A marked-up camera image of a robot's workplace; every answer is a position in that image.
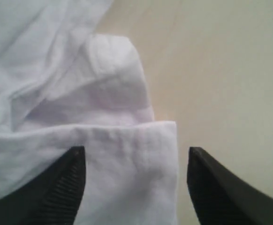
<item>textured black surface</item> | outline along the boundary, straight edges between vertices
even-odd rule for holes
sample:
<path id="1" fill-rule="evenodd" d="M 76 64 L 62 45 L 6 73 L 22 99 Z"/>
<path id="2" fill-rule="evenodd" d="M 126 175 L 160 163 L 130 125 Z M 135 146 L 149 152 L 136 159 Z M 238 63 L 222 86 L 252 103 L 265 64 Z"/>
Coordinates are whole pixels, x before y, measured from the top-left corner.
<path id="1" fill-rule="evenodd" d="M 0 225 L 72 225 L 85 178 L 84 147 L 73 147 L 35 179 L 0 199 Z"/>
<path id="2" fill-rule="evenodd" d="M 200 158 L 190 151 L 188 165 L 190 196 L 202 225 L 255 225 L 228 197 Z"/>

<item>wrinkled fabric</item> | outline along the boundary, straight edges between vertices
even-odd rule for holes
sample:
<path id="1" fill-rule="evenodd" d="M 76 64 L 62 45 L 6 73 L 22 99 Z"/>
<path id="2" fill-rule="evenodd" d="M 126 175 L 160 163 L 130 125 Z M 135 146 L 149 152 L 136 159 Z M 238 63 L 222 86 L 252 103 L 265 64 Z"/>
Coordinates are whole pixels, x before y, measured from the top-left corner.
<path id="1" fill-rule="evenodd" d="M 75 225 L 175 225 L 176 125 L 129 39 L 93 33 L 112 1 L 28 2 L 0 1 L 0 198 L 83 145 Z"/>

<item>black object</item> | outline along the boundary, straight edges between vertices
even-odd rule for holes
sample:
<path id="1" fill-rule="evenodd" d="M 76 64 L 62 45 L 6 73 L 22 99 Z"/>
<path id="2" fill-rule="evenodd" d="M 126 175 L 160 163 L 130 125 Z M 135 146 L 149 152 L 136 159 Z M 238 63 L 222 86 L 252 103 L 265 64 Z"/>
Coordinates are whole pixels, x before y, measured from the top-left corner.
<path id="1" fill-rule="evenodd" d="M 72 147 L 39 176 L 0 199 L 0 225 L 72 225 L 85 176 L 84 147 Z"/>
<path id="2" fill-rule="evenodd" d="M 273 199 L 191 147 L 187 183 L 202 225 L 273 225 Z"/>

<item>white fabric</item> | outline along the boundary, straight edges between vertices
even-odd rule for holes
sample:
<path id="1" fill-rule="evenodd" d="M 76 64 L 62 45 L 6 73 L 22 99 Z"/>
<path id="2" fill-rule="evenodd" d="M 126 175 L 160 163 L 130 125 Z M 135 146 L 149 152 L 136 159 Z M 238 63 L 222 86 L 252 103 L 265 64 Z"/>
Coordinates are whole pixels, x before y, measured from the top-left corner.
<path id="1" fill-rule="evenodd" d="M 111 1 L 34 2 L 0 1 L 0 198 L 83 145 L 75 225 L 175 225 L 176 126 L 131 42 L 92 33 Z"/>

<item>beige surface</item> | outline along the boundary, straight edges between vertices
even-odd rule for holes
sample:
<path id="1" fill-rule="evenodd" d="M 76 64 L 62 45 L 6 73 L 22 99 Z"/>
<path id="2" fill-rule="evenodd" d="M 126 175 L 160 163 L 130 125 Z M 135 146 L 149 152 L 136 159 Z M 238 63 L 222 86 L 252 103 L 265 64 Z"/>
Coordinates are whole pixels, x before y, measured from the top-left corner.
<path id="1" fill-rule="evenodd" d="M 182 225 L 189 146 L 273 197 L 273 0 L 116 0 L 98 32 L 132 40 L 157 119 L 177 121 Z"/>

